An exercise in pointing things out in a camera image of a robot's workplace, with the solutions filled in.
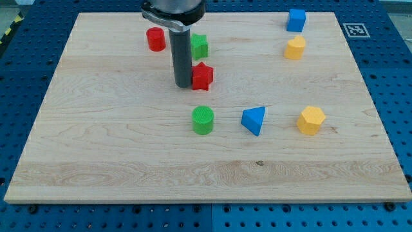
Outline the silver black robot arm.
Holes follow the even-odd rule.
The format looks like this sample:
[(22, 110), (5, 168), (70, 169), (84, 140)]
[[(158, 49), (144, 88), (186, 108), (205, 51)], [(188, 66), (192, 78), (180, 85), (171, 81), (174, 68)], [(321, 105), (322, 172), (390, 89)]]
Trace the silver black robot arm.
[(191, 26), (205, 14), (205, 0), (146, 0), (142, 16), (169, 30), (175, 83), (180, 88), (192, 84)]

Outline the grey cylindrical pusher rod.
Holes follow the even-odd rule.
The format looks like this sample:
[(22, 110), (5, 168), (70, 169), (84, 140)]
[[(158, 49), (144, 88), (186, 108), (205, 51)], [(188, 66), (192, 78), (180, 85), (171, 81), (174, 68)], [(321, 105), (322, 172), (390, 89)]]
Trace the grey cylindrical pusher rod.
[(192, 54), (190, 30), (176, 32), (169, 29), (175, 83), (188, 88), (192, 83)]

